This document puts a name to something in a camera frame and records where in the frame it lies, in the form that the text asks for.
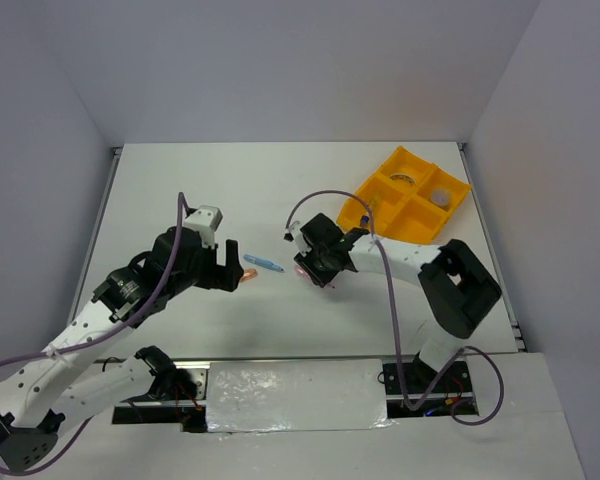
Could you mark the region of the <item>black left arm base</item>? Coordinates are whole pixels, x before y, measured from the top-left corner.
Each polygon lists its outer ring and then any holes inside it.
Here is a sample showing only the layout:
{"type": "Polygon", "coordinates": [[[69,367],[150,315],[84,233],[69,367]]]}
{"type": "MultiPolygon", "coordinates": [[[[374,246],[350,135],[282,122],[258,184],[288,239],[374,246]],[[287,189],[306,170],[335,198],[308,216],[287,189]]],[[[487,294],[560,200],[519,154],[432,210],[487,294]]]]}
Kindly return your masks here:
{"type": "Polygon", "coordinates": [[[142,395],[114,408],[113,425],[177,424],[183,432],[206,433],[206,368],[178,367],[157,346],[138,350],[132,357],[147,368],[151,383],[142,395]]]}

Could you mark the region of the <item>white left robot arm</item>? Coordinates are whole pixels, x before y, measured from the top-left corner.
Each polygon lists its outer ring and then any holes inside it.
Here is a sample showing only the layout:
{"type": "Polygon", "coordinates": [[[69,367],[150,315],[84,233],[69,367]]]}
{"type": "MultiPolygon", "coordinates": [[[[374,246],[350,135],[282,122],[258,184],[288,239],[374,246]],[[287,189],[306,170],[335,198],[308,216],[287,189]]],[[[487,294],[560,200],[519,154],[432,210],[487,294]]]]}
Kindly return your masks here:
{"type": "Polygon", "coordinates": [[[137,397],[199,398],[199,383],[156,346],[85,378],[111,346],[191,287],[233,292],[244,270],[239,244],[225,243],[217,262],[211,227],[174,226],[151,250],[110,272],[79,315],[39,354],[12,361],[19,369],[0,382],[0,473],[29,476],[58,461],[51,452],[68,431],[80,434],[92,417],[137,397]]]}

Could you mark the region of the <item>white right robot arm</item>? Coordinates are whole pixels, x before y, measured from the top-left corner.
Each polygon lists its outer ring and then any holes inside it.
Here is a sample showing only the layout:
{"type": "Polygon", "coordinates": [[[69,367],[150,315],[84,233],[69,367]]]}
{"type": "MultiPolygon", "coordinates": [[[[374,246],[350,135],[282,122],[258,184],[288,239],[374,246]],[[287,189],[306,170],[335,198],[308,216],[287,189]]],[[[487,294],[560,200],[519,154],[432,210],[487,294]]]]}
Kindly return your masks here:
{"type": "Polygon", "coordinates": [[[416,383],[426,391],[437,391],[448,381],[446,363],[502,296],[494,277],[461,240],[419,245],[365,228],[345,232],[322,213],[305,224],[291,224],[284,239],[296,245],[294,261],[319,287],[350,271],[386,274],[422,289],[438,324],[414,358],[416,383]]]}

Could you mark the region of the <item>pink highlighter pen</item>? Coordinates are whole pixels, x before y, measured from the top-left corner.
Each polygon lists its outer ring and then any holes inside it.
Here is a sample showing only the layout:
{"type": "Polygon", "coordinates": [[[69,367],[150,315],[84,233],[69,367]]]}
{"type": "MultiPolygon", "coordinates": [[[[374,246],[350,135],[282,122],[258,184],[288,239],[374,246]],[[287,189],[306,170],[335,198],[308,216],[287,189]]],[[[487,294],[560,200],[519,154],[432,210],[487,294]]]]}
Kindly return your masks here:
{"type": "MultiPolygon", "coordinates": [[[[296,265],[294,267],[294,271],[300,277],[305,278],[305,279],[309,280],[310,282],[312,282],[310,275],[305,270],[303,270],[300,266],[296,265]]],[[[325,285],[325,288],[335,289],[335,286],[332,283],[327,283],[325,285]]]]}

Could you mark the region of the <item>blue highlighter pen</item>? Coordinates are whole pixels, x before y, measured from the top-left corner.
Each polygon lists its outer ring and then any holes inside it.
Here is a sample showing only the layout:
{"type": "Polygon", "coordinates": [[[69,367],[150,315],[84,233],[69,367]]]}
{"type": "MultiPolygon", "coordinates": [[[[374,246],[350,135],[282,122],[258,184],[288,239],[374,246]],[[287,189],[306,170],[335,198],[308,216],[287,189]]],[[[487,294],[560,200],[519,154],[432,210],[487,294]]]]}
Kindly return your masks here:
{"type": "Polygon", "coordinates": [[[250,255],[250,254],[245,254],[243,256],[244,260],[250,264],[256,265],[258,267],[270,270],[270,271],[274,271],[274,272],[278,272],[278,273],[284,273],[285,269],[276,264],[275,262],[271,261],[271,260],[267,260],[261,257],[257,257],[254,255],[250,255]]]}

